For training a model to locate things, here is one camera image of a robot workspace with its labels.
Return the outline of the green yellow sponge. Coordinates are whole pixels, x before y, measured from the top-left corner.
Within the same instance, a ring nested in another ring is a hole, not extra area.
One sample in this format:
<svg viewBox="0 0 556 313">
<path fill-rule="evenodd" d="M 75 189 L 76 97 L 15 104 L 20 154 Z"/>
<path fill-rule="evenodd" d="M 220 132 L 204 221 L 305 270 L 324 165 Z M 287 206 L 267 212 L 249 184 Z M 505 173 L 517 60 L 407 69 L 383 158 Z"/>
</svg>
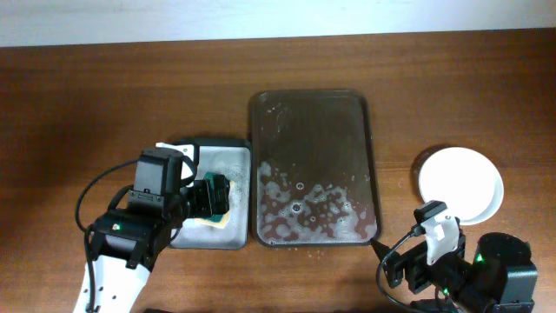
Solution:
<svg viewBox="0 0 556 313">
<path fill-rule="evenodd" d="M 214 191 L 214 183 L 213 183 L 213 176 L 214 175 L 216 175 L 216 173 L 207 172 L 205 174 L 204 178 L 203 178 L 203 179 L 208 179 L 211 182 L 213 191 Z M 234 184 L 235 183 L 233 181 L 230 181 L 230 191 L 234 187 Z M 205 224 L 205 225 L 208 225 L 208 226 L 211 226 L 211 227 L 216 227 L 218 229 L 223 229 L 226 226 L 226 224 L 228 223 L 229 211 L 224 215 L 214 215 L 211 218 L 194 218 L 194 220 L 197 223 L 200 223 L 200 224 Z"/>
</svg>

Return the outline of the cream white plate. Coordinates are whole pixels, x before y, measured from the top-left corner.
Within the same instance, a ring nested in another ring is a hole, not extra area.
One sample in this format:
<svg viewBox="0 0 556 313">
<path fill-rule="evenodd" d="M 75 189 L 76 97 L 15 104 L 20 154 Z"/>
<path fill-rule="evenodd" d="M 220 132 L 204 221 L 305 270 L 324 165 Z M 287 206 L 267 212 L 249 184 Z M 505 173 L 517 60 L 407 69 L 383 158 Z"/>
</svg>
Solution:
<svg viewBox="0 0 556 313">
<path fill-rule="evenodd" d="M 494 163 L 476 150 L 450 146 L 429 153 L 416 170 L 424 202 L 438 200 L 465 226 L 483 223 L 500 209 L 505 187 Z"/>
</svg>

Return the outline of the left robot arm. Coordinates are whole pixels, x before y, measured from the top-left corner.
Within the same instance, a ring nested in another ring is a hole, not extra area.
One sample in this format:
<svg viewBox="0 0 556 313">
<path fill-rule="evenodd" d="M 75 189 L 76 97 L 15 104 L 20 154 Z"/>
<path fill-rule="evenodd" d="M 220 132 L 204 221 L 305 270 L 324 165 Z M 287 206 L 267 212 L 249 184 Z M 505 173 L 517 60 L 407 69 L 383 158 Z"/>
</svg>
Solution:
<svg viewBox="0 0 556 313">
<path fill-rule="evenodd" d="M 134 182 L 80 227 L 86 265 L 76 312 L 130 311 L 184 221 L 228 213 L 230 181 L 223 174 L 198 177 L 199 161 L 195 143 L 159 143 L 132 160 Z"/>
</svg>

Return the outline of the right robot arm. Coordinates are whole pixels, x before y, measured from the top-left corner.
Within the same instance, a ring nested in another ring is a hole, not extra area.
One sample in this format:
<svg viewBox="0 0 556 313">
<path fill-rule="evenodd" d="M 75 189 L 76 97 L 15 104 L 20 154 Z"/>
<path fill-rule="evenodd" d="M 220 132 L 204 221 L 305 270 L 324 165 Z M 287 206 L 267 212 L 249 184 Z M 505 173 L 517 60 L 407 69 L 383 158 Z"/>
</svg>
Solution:
<svg viewBox="0 0 556 313">
<path fill-rule="evenodd" d="M 379 291 L 400 309 L 407 312 L 533 311 L 539 272 L 528 243 L 506 233 L 486 233 L 479 239 L 469 263 L 465 260 L 466 237 L 461 234 L 455 251 L 429 265 L 425 242 L 403 254 L 397 252 L 408 239 L 409 236 L 404 236 L 392 248 L 372 242 L 379 258 L 376 272 Z M 381 274 L 392 289 L 407 281 L 408 289 L 415 295 L 434 286 L 434 298 L 403 303 L 384 290 Z"/>
</svg>

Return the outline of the black soapy water tray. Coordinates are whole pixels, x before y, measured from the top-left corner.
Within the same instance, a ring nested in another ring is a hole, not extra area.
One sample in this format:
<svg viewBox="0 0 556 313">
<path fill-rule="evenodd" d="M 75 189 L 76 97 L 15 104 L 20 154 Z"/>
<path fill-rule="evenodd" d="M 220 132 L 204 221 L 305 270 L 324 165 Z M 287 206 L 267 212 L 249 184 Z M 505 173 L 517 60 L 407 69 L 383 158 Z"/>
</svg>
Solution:
<svg viewBox="0 0 556 313">
<path fill-rule="evenodd" d="M 233 181 L 230 191 L 229 220 L 223 229 L 186 219 L 178 236 L 171 242 L 174 249 L 239 250 L 247 242 L 251 180 L 251 147 L 242 139 L 194 138 L 200 146 L 198 180 L 207 172 L 224 175 Z"/>
</svg>

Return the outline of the brown serving tray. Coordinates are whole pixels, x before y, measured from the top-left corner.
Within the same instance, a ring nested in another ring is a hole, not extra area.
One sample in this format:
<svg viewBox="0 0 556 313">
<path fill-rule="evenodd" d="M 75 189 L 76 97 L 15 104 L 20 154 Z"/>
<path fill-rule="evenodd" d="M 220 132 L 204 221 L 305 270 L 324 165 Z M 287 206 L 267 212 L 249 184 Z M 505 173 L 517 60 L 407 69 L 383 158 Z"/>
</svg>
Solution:
<svg viewBox="0 0 556 313">
<path fill-rule="evenodd" d="M 367 246 L 382 231 L 367 100 L 267 90 L 249 100 L 252 233 L 269 248 Z"/>
</svg>

